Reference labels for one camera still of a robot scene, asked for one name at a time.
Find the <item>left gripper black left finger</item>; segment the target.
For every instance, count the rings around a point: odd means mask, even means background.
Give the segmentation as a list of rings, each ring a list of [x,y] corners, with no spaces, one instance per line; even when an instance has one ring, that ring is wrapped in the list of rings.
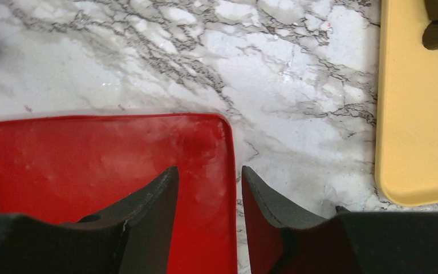
[[[0,214],[0,273],[166,273],[179,171],[76,223]]]

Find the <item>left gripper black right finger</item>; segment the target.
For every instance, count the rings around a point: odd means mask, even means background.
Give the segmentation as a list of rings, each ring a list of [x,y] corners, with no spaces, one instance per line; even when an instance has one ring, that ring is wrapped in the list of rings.
[[[351,212],[325,219],[242,168],[252,273],[438,273],[438,212]]]

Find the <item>red box lid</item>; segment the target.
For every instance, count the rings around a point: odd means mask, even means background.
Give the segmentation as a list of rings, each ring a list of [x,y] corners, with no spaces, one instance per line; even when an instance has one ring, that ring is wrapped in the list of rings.
[[[78,221],[179,171],[169,273],[237,273],[232,129],[217,114],[0,122],[0,213]]]

